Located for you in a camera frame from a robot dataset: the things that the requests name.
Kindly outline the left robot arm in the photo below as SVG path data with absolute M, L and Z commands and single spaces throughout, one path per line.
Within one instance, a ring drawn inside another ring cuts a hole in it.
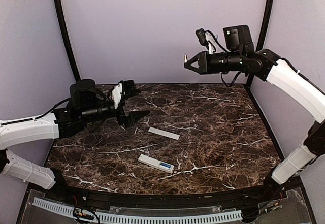
M 86 129 L 89 123 L 110 118 L 116 118 L 119 126 L 131 127 L 150 113 L 125 113 L 125 101 L 140 93 L 133 80 L 120 81 L 104 94 L 97 89 L 94 80 L 82 79 L 70 86 L 65 107 L 56 104 L 42 115 L 1 121 L 1 174 L 51 190 L 61 202 L 68 201 L 72 191 L 59 170 L 36 165 L 14 154 L 9 147 L 37 140 L 69 138 Z

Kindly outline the blue battery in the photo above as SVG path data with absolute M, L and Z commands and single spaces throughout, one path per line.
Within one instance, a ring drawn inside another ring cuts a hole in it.
M 160 162 L 159 166 L 164 168 L 164 169 L 167 169 L 167 170 L 171 170 L 171 168 L 172 168 L 172 166 L 170 164 L 167 164 L 167 163 L 164 163 L 164 162 Z

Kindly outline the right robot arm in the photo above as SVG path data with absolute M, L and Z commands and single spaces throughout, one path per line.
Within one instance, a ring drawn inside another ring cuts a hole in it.
M 226 47 L 218 52 L 217 48 L 221 45 L 216 36 L 209 30 L 196 30 L 199 43 L 207 51 L 200 52 L 191 59 L 185 58 L 184 67 L 200 75 L 223 75 L 228 72 L 255 75 L 284 91 L 315 120 L 306 139 L 265 179 L 259 196 L 269 201 L 278 194 L 279 186 L 324 155 L 324 92 L 287 59 L 269 49 L 255 51 L 247 25 L 226 27 L 223 33 Z

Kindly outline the white remote control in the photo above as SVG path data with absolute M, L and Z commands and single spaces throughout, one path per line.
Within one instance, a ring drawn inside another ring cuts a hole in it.
M 143 164 L 146 164 L 146 165 L 148 165 L 150 167 L 153 167 L 155 169 L 158 169 L 158 170 L 170 173 L 170 174 L 172 174 L 174 172 L 174 167 L 175 167 L 174 165 L 170 164 L 172 166 L 171 170 L 164 169 L 164 168 L 159 166 L 159 163 L 162 162 L 162 161 L 157 160 L 157 159 L 152 158 L 152 157 L 149 157 L 149 156 L 146 156 L 146 155 L 143 155 L 143 154 L 141 154 L 138 157 L 138 161 L 143 163 Z

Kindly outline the white remote battery cover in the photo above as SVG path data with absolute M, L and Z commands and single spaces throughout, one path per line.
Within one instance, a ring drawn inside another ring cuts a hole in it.
M 178 134 L 167 132 L 167 131 L 164 131 L 164 130 L 160 130 L 160 129 L 157 129 L 157 128 L 154 128 L 154 127 L 150 127 L 148 131 L 150 133 L 157 134 L 157 135 L 167 137 L 167 138 L 170 138 L 170 139 L 174 139 L 174 140 L 179 140 L 179 138 L 180 138 L 180 135 L 178 135 Z

